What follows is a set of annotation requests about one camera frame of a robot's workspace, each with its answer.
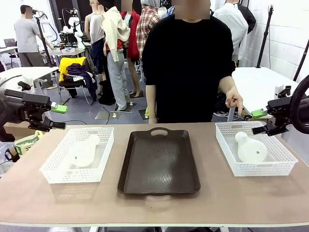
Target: plaid shirt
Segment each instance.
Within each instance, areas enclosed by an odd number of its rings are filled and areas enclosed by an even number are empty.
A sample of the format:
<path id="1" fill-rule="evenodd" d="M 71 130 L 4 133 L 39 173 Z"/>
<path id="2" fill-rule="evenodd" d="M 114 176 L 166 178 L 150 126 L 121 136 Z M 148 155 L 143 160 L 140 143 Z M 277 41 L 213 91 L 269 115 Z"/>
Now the plaid shirt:
<path id="1" fill-rule="evenodd" d="M 144 46 L 151 28 L 153 28 L 153 26 L 159 21 L 160 17 L 158 15 L 158 7 L 148 5 L 142 6 L 140 21 L 137 24 L 136 29 L 136 40 L 140 58 L 143 54 Z"/>

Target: white vase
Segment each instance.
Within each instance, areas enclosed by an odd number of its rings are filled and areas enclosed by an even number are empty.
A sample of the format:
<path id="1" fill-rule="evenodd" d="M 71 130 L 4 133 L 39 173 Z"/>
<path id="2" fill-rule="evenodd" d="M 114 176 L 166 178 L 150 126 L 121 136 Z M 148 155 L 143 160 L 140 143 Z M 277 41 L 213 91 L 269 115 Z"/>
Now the white vase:
<path id="1" fill-rule="evenodd" d="M 97 135 L 91 135 L 88 139 L 75 143 L 70 149 L 70 159 L 77 167 L 89 166 L 96 154 L 96 146 L 100 143 Z"/>
<path id="2" fill-rule="evenodd" d="M 251 139 L 244 132 L 235 135 L 238 142 L 238 157 L 244 163 L 263 162 L 267 157 L 267 147 L 261 141 Z"/>

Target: beige jacket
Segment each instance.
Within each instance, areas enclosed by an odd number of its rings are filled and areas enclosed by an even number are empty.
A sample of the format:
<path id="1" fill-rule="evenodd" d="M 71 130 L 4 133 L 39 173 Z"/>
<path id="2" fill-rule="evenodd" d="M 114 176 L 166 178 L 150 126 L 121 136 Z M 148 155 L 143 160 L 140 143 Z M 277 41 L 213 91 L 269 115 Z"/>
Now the beige jacket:
<path id="1" fill-rule="evenodd" d="M 105 41 L 110 48 L 112 58 L 117 62 L 119 60 L 117 40 L 126 42 L 130 36 L 130 30 L 115 6 L 102 15 L 101 28 L 105 32 Z"/>

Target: person's left hand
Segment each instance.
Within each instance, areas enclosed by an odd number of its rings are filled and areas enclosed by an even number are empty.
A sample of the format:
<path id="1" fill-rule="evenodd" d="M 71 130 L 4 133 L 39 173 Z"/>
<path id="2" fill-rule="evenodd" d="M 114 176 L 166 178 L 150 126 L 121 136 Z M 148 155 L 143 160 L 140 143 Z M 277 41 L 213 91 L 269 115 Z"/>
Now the person's left hand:
<path id="1" fill-rule="evenodd" d="M 238 107 L 238 115 L 241 116 L 242 113 L 242 107 L 243 107 L 243 99 L 241 95 L 238 93 L 238 90 L 236 87 L 231 88 L 226 93 L 226 106 L 228 108 L 235 108 Z"/>

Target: black pole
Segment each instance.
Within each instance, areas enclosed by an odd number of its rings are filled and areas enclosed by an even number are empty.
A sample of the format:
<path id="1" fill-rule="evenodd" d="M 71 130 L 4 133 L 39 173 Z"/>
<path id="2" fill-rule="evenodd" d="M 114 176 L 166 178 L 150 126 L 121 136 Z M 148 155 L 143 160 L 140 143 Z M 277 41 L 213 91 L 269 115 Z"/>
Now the black pole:
<path id="1" fill-rule="evenodd" d="M 39 18 L 36 18 L 36 19 L 37 19 L 37 24 L 39 26 L 39 31 L 40 31 L 41 39 L 42 39 L 43 46 L 44 46 L 44 49 L 45 49 L 45 53 L 46 53 L 46 56 L 47 56 L 47 62 L 49 64 L 49 67 L 52 68 L 53 64 L 52 64 L 52 61 L 50 60 L 49 52 L 48 52 L 48 49 L 47 49 L 47 46 L 46 46 L 46 42 L 45 42 L 45 38 L 44 38 L 44 35 L 43 35 L 43 32 L 42 32 L 42 28 L 41 28 L 40 19 Z"/>
<path id="2" fill-rule="evenodd" d="M 307 46 L 306 46 L 305 51 L 304 51 L 304 55 L 303 55 L 303 57 L 300 61 L 300 64 L 298 66 L 298 69 L 296 71 L 296 74 L 295 74 L 293 81 L 297 81 L 297 79 L 298 79 L 298 75 L 300 73 L 301 68 L 303 67 L 304 62 L 305 62 L 305 59 L 306 59 L 306 56 L 307 56 L 307 53 L 308 53 L 308 49 L 309 49 L 309 40 L 308 40 Z"/>
<path id="3" fill-rule="evenodd" d="M 266 25 L 266 30 L 264 32 L 264 38 L 263 38 L 263 42 L 262 42 L 260 56 L 259 56 L 259 60 L 257 62 L 257 66 L 256 66 L 258 69 L 261 67 L 261 61 L 262 61 L 262 57 L 263 57 L 263 52 L 264 52 L 264 48 L 265 48 L 265 44 L 266 44 L 266 40 L 267 40 L 267 36 L 268 36 L 270 20 L 271 20 L 271 16 L 272 16 L 273 11 L 274 11 L 273 6 L 270 6 L 270 9 L 269 9 L 269 12 L 268 12 L 268 21 L 267 21 L 267 25 Z"/>

